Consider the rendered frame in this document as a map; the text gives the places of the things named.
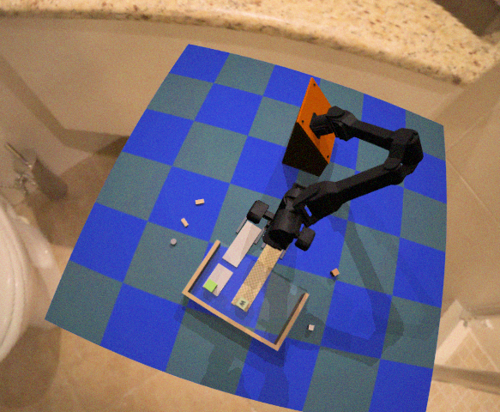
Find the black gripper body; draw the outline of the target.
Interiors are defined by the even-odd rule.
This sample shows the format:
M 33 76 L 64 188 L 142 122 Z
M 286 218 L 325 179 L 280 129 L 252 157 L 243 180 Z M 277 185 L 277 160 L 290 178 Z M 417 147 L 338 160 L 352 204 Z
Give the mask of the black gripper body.
M 268 228 L 268 225 L 270 224 L 272 219 L 275 218 L 277 212 L 279 211 L 278 208 L 276 213 L 274 214 L 267 210 L 268 207 L 269 205 L 265 204 L 260 200 L 255 201 L 246 216 L 247 220 L 252 221 L 255 224 L 259 224 L 260 220 L 264 218 L 268 220 L 266 226 Z M 303 251 L 308 251 L 310 249 L 314 236 L 315 236 L 315 230 L 311 230 L 310 228 L 306 228 L 305 226 L 303 226 L 302 231 L 301 232 L 299 231 L 299 236 L 295 241 L 294 245 Z

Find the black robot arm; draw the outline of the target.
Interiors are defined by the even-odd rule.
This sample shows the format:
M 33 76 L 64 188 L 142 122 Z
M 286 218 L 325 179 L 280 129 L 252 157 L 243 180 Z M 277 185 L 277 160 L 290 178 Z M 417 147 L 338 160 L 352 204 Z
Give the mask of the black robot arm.
M 293 182 L 293 187 L 283 196 L 279 211 L 262 236 L 265 244 L 280 251 L 298 238 L 301 224 L 308 228 L 355 197 L 362 197 L 389 185 L 398 185 L 414 172 L 424 157 L 416 130 L 386 130 L 358 121 L 351 112 L 338 106 L 330 107 L 323 115 L 313 112 L 309 127 L 317 139 L 333 132 L 335 137 L 346 142 L 357 137 L 388 150 L 389 156 L 381 166 L 337 182 L 323 181 L 307 187 Z M 311 216 L 305 210 L 305 205 Z

